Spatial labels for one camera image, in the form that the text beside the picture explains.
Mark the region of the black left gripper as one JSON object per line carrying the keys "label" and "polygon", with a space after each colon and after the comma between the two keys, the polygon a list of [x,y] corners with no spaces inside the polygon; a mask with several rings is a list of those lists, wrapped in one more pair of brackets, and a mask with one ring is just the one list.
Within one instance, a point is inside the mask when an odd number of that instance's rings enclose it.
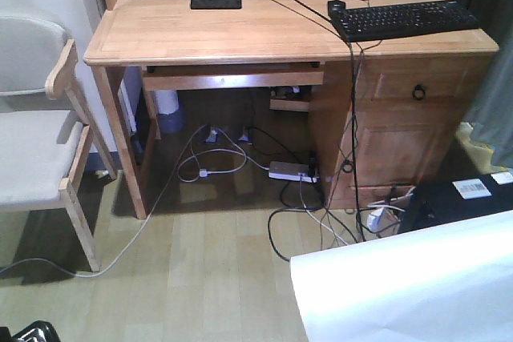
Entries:
{"label": "black left gripper", "polygon": [[43,320],[36,320],[15,334],[11,334],[8,327],[1,326],[1,342],[17,341],[60,342],[60,338],[54,326]]}

